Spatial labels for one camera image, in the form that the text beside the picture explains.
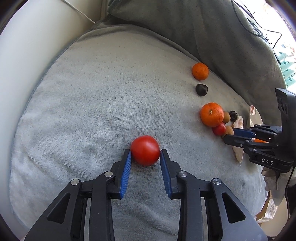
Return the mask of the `white gloved right hand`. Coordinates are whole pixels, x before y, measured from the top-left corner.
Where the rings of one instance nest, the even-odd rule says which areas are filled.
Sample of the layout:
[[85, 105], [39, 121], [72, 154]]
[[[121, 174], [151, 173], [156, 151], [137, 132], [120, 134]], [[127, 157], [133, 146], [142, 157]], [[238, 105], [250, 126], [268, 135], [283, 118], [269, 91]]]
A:
[[287, 185], [290, 172], [280, 173], [278, 175], [274, 170], [264, 167], [261, 174], [266, 183], [265, 190], [271, 192], [274, 204], [279, 206], [285, 196], [285, 187]]

